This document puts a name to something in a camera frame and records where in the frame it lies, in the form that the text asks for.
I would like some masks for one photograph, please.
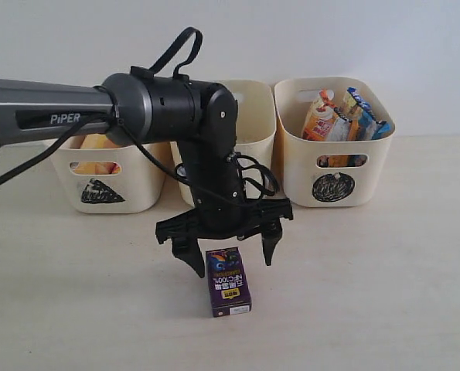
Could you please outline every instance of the white plastic basket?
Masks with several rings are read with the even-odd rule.
[[[162,190],[165,174],[135,147],[77,149],[84,137],[67,141],[51,156],[68,200],[82,213],[139,213],[153,206]],[[51,145],[53,141],[44,141]],[[156,158],[166,163],[167,143],[146,145]],[[70,164],[77,162],[115,162],[118,174],[81,175]]]
[[[391,123],[388,136],[374,141],[301,139],[307,110],[317,92],[334,90],[333,101],[338,103],[348,87],[358,89],[378,120]],[[358,206],[368,202],[377,187],[394,133],[393,120],[370,88],[361,81],[346,77],[293,79],[276,84],[274,98],[280,122],[275,144],[276,166],[282,174],[286,196],[307,207]],[[360,167],[320,168],[317,160],[323,155],[365,155],[367,161]],[[338,189],[338,195],[324,201],[317,196],[318,187],[327,187],[331,192]]]
[[[238,101],[237,145],[235,151],[257,159],[262,165],[271,167],[274,134],[276,133],[276,110],[272,89],[265,83],[252,80],[220,81]],[[182,159],[175,142],[171,143],[173,161],[178,165]],[[247,160],[240,160],[244,166]],[[245,176],[261,182],[261,175],[255,169],[247,170]],[[183,200],[193,206],[190,188],[179,183]],[[246,187],[249,198],[257,198],[259,191],[252,185]]]

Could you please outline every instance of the black circular logo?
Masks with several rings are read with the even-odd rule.
[[[314,182],[312,195],[322,203],[335,203],[350,196],[355,188],[355,180],[342,172],[326,174]]]

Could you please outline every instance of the purple juice box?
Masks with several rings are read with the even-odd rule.
[[[250,311],[252,300],[238,247],[207,251],[206,266],[213,317]]]

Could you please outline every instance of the white wall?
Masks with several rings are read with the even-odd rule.
[[[399,134],[460,133],[460,0],[0,0],[0,77],[100,83],[186,26],[198,80],[355,77]]]

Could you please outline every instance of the robotic arm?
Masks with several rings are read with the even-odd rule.
[[[156,77],[194,32],[196,43],[187,61],[173,77]],[[156,236],[159,243],[171,239],[173,255],[203,277],[199,238],[244,240],[261,234],[265,262],[271,265],[282,237],[280,218],[292,220],[293,213],[288,199],[246,197],[243,168],[234,152],[237,102],[232,93],[221,84],[179,73],[201,42],[199,31],[188,28],[151,69],[133,66],[99,87],[0,80],[0,147],[59,138],[78,121],[98,115],[116,120],[92,120],[76,134],[106,134],[119,145],[176,141],[195,208],[157,223]]]

